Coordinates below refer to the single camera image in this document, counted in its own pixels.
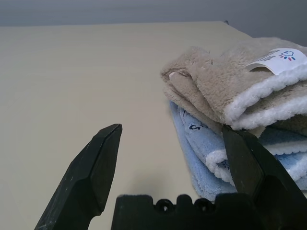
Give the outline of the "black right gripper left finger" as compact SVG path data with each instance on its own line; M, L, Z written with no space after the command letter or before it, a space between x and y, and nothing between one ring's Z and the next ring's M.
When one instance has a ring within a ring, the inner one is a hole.
M113 182L121 124L93 136L68 166L38 221L37 230L86 230L104 211Z

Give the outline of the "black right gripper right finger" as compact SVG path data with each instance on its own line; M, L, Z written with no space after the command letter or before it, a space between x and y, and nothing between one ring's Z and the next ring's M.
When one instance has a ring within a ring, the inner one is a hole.
M269 230L305 230L307 199L282 164L258 138L223 126L230 172L239 193L247 194Z

